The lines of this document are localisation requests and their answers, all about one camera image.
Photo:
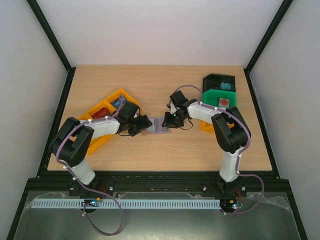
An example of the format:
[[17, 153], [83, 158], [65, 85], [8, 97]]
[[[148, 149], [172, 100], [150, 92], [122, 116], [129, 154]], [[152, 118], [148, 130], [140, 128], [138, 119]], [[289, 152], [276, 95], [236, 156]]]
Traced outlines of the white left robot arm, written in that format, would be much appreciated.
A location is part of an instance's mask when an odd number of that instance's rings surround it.
[[153, 124], [140, 111], [137, 104], [127, 101], [102, 118], [79, 120], [69, 117], [51, 140], [49, 150], [74, 180], [88, 186], [96, 177], [85, 159], [91, 140], [122, 132], [127, 132], [129, 137], [141, 133]]

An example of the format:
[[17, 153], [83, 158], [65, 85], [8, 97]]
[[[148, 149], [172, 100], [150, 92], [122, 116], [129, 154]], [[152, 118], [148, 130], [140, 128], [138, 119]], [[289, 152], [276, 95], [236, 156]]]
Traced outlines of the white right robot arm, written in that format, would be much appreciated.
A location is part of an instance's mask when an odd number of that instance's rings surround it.
[[222, 167], [219, 171], [223, 179], [218, 183], [218, 191], [229, 196], [236, 189], [233, 182], [240, 175], [239, 164], [242, 153], [251, 145], [251, 132], [235, 106], [219, 108], [197, 99], [188, 100], [180, 90], [170, 97], [162, 126], [182, 129], [185, 121], [201, 120], [212, 124], [218, 145], [223, 151]]

